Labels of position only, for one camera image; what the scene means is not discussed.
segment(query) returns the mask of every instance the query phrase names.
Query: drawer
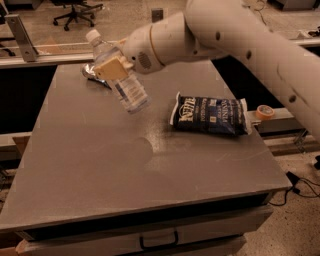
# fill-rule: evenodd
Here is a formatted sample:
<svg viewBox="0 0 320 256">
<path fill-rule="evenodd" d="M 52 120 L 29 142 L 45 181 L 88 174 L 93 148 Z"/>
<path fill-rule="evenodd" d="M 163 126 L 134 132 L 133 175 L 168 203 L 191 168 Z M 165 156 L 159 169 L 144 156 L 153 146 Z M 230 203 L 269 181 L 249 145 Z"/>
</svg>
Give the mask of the drawer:
<svg viewBox="0 0 320 256">
<path fill-rule="evenodd" d="M 197 250 L 175 253 L 172 256 L 225 256 L 237 253 L 245 243 L 246 240 L 243 236 L 223 239 L 212 242 L 207 248 L 203 245 L 202 248 L 199 246 Z"/>
<path fill-rule="evenodd" d="M 205 245 L 209 246 L 210 243 L 218 243 L 220 238 L 238 236 L 245 232 L 257 230 L 271 213 L 272 208 L 270 206 L 261 206 L 246 210 L 197 216 L 197 219 L 193 219 L 193 222 L 188 220 L 188 224 L 186 224 L 186 220 L 176 220 L 170 225 L 164 222 L 162 226 L 161 223 L 157 223 L 155 225 L 157 229 L 148 232 L 127 235 L 114 234 L 113 237 L 79 243 L 75 241 L 71 243 L 66 240 L 62 241 L 65 244 L 63 246 L 56 246 L 54 241 L 31 242 L 27 243 L 24 251 L 30 251 L 33 252 L 33 255 L 39 256 L 89 256 L 95 254 L 114 256 L 136 255 L 137 253 L 139 255 L 143 251 L 195 246 L 198 243 L 205 243 Z"/>
</svg>

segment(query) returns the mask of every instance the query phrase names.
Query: bottle cap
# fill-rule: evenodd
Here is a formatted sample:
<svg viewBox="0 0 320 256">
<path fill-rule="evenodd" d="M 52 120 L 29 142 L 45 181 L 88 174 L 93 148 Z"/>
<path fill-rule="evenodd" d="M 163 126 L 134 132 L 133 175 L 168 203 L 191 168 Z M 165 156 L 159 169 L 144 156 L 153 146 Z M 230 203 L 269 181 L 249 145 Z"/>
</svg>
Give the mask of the bottle cap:
<svg viewBox="0 0 320 256">
<path fill-rule="evenodd" d="M 98 38 L 100 36 L 101 36 L 100 33 L 96 29 L 93 29 L 86 34 L 86 38 L 89 43 L 91 43 L 93 40 L 95 40 L 96 38 Z"/>
</svg>

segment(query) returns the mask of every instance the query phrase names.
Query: drawer handle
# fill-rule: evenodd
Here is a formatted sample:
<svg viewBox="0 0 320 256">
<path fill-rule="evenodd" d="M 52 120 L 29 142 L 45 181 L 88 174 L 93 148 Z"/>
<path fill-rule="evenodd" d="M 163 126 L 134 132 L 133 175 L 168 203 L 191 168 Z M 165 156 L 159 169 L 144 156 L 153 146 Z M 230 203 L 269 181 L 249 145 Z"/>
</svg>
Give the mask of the drawer handle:
<svg viewBox="0 0 320 256">
<path fill-rule="evenodd" d="M 162 244 L 162 245 L 156 245 L 156 246 L 145 246 L 144 242 L 143 242 L 143 237 L 140 236 L 140 247 L 142 250 L 160 250 L 160 249 L 167 249 L 167 248 L 171 248 L 171 247 L 175 247 L 178 242 L 179 242 L 179 236 L 178 236 L 178 232 L 174 231 L 174 242 L 169 243 L 169 244 Z"/>
</svg>

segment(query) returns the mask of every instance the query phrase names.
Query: snack bag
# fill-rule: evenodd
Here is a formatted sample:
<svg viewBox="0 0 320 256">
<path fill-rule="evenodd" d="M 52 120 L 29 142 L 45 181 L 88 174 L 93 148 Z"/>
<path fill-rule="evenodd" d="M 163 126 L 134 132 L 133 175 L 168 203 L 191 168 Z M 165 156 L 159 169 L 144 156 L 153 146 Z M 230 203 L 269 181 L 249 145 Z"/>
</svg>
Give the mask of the snack bag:
<svg viewBox="0 0 320 256">
<path fill-rule="evenodd" d="M 170 124 L 178 130 L 215 134 L 250 134 L 245 99 L 215 99 L 209 97 L 182 97 L 171 114 Z"/>
</svg>

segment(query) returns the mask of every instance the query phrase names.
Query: wire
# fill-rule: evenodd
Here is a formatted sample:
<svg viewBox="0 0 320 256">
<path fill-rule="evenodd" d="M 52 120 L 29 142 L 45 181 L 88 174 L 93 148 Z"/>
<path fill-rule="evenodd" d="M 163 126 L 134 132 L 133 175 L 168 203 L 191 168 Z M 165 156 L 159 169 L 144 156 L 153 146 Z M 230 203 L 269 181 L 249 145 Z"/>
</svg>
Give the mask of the wire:
<svg viewBox="0 0 320 256">
<path fill-rule="evenodd" d="M 273 206 L 284 206 L 284 205 L 286 205 L 288 193 L 289 193 L 293 188 L 294 188 L 294 187 L 286 190 L 286 192 L 284 193 L 284 202 L 283 202 L 282 204 L 275 204 L 275 203 L 271 203 L 271 202 L 269 202 L 269 204 L 271 204 L 271 205 L 273 205 Z"/>
<path fill-rule="evenodd" d="M 308 180 L 308 179 L 306 179 L 306 178 L 300 178 L 300 180 L 302 180 L 302 181 L 307 181 L 307 182 L 311 183 L 312 185 L 315 185 L 315 186 L 319 186 L 319 187 L 320 187 L 320 184 L 314 183 L 313 181 Z"/>
<path fill-rule="evenodd" d="M 311 185 L 310 185 L 307 181 L 302 180 L 302 179 L 301 179 L 301 181 L 304 182 L 304 183 L 311 189 L 311 191 L 312 191 L 315 195 L 314 195 L 314 196 L 307 196 L 307 195 L 301 195 L 300 193 L 298 193 L 298 194 L 297 194 L 298 196 L 305 197 L 305 198 L 317 198 L 317 197 L 320 198 L 320 194 L 317 194 L 317 192 L 313 189 L 313 187 L 311 187 Z"/>
<path fill-rule="evenodd" d="M 309 183 L 311 183 L 311 184 L 313 184 L 313 185 L 315 185 L 315 186 L 319 186 L 319 187 L 320 187 L 320 184 L 314 183 L 313 181 L 308 180 L 308 179 L 306 179 L 306 178 L 299 178 L 298 182 L 297 182 L 294 186 L 292 186 L 290 189 L 286 190 L 286 192 L 285 192 L 285 194 L 284 194 L 284 202 L 283 202 L 283 203 L 281 203 L 281 204 L 275 204 L 275 203 L 269 202 L 269 204 L 271 204 L 271 205 L 273 205 L 273 206 L 284 206 L 284 205 L 286 205 L 288 193 L 289 193 L 290 191 L 292 191 L 292 190 L 294 191 L 295 188 L 296 188 L 296 186 L 297 186 L 297 184 L 298 184 L 299 182 L 305 183 L 305 184 L 310 188 L 310 190 L 314 193 L 314 196 L 302 195 L 302 194 L 300 194 L 299 192 L 298 192 L 298 193 L 297 193 L 297 192 L 294 192 L 296 195 L 298 195 L 298 196 L 300 196 L 300 197 L 304 197 L 304 198 L 320 198 L 320 193 L 317 194 L 317 192 L 314 190 L 314 188 L 313 188 Z"/>
<path fill-rule="evenodd" d="M 261 11 L 266 7 L 266 2 L 264 0 L 257 0 L 257 3 L 263 3 L 263 6 L 260 9 L 253 9 L 254 11 L 258 12 L 260 14 L 261 20 L 264 23 L 264 25 L 267 26 L 267 22 L 265 21 Z"/>
</svg>

